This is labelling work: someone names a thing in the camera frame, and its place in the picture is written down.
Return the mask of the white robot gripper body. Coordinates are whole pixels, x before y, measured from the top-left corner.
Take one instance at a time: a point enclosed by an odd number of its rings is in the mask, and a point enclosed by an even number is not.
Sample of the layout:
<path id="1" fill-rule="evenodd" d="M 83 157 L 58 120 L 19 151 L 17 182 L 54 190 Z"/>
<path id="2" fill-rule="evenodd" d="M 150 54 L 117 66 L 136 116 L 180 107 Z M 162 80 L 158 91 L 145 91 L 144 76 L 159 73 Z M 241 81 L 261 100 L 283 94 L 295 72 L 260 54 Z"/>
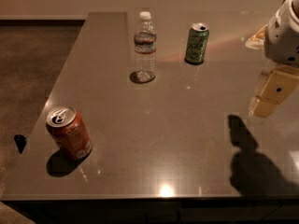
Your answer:
<path id="1" fill-rule="evenodd" d="M 275 63 L 299 65 L 299 0 L 284 0 L 268 22 L 264 53 Z"/>

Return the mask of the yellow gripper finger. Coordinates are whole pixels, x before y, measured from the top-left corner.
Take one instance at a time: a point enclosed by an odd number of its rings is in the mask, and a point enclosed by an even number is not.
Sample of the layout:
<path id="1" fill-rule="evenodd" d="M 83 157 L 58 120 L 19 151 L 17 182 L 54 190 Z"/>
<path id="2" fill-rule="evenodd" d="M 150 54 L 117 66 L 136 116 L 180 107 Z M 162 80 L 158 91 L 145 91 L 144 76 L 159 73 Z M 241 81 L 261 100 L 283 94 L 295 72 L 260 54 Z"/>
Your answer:
<path id="1" fill-rule="evenodd" d="M 257 92 L 251 99 L 249 113 L 260 119 L 270 117 L 299 86 L 299 68 L 278 64 L 263 71 Z"/>
<path id="2" fill-rule="evenodd" d="M 254 35 L 252 35 L 245 43 L 245 46 L 249 49 L 263 49 L 265 42 L 265 33 L 267 26 L 264 25 Z"/>

